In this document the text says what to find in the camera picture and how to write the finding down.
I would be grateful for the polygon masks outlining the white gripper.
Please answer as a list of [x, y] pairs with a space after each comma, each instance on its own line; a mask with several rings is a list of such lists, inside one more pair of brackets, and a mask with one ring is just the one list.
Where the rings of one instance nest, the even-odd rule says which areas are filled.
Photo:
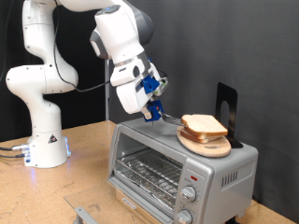
[[132, 81], [121, 84], [116, 88], [121, 105], [128, 114], [140, 112], [145, 120], [152, 119], [152, 114], [146, 104], [160, 95], [160, 75], [151, 64], [148, 75], [138, 75]]

